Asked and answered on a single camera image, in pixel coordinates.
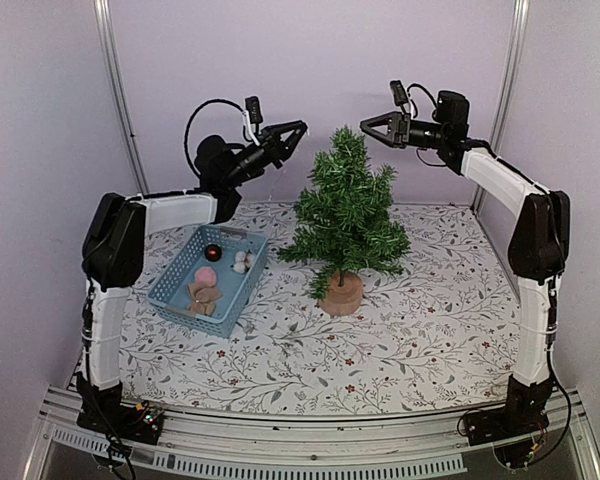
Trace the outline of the small green christmas tree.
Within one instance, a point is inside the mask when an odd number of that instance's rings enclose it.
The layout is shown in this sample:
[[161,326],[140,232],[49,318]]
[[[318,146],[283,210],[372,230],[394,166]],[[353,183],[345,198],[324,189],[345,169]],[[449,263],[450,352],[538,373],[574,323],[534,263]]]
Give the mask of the small green christmas tree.
[[294,204],[293,243],[278,252],[283,262],[322,264],[309,283],[312,299],[324,300],[330,281],[348,273],[403,273],[410,240],[390,217],[396,177],[389,165],[372,168],[365,136],[348,126],[335,130],[330,149],[316,153],[311,186]]

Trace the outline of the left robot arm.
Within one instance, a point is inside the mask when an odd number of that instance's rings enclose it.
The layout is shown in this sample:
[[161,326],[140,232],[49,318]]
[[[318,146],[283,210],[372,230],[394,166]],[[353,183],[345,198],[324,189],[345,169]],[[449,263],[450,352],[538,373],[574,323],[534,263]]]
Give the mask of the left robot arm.
[[145,238],[177,227],[230,220],[241,201],[239,187],[263,175],[270,165],[281,168],[307,130],[302,120],[270,125],[252,134],[245,146],[210,135],[191,159],[198,188],[132,197],[107,193],[101,198],[82,247],[87,293],[77,385],[85,411],[106,433],[121,433],[129,423],[120,405],[118,355],[124,305],[144,268]]

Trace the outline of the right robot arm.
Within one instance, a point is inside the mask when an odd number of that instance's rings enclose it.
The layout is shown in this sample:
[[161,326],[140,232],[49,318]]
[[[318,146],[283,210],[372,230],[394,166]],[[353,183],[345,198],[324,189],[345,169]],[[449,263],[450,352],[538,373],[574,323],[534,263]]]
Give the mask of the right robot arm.
[[390,148],[435,151],[443,166],[486,190],[516,220],[507,258],[520,293],[519,351],[504,406],[467,412],[462,418],[466,434],[479,443],[543,429],[546,402],[559,386],[552,352],[569,250],[569,196],[523,174],[487,141],[471,138],[464,95],[439,91],[430,120],[423,121],[409,87],[393,80],[390,89],[395,110],[361,121],[361,130]]

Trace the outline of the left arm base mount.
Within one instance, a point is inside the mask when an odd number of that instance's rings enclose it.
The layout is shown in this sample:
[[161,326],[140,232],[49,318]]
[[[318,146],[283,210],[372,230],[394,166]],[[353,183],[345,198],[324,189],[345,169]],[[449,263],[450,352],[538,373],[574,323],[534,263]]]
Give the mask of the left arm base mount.
[[149,445],[158,444],[163,424],[164,410],[148,401],[136,406],[85,401],[77,419],[81,428]]

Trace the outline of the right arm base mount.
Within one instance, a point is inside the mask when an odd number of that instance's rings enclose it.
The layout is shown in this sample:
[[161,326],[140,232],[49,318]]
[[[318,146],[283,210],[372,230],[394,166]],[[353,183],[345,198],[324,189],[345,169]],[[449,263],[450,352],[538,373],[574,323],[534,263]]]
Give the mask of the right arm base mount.
[[508,424],[504,409],[470,409],[462,414],[456,430],[470,446],[491,444],[498,463],[517,470],[527,468],[545,445],[548,426],[545,413]]

